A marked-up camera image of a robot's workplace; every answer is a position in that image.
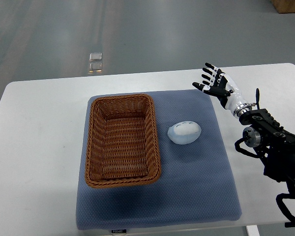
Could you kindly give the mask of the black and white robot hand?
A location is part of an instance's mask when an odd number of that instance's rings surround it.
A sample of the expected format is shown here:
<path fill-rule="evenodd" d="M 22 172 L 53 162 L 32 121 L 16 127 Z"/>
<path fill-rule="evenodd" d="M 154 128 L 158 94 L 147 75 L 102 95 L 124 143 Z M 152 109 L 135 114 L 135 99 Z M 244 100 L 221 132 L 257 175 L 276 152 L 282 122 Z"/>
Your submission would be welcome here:
<path fill-rule="evenodd" d="M 231 78 L 219 67 L 205 63 L 202 73 L 202 82 L 193 82 L 192 85 L 201 92 L 216 97 L 221 106 L 229 110 L 235 118 L 251 111 L 252 106 L 242 96 L 242 92 Z"/>

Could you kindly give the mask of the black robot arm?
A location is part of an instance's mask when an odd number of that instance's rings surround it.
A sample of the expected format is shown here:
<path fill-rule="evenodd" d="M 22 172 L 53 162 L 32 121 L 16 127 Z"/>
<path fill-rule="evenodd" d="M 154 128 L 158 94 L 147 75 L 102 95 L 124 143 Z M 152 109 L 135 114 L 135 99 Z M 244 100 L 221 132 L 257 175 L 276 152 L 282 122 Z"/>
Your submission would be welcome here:
<path fill-rule="evenodd" d="M 239 122 L 245 126 L 235 149 L 246 156 L 260 159 L 264 175 L 287 184 L 287 193 L 276 197 L 276 203 L 288 219 L 285 227 L 295 227 L 295 216 L 284 199 L 295 200 L 295 134 L 284 129 L 266 109 L 240 111 Z"/>

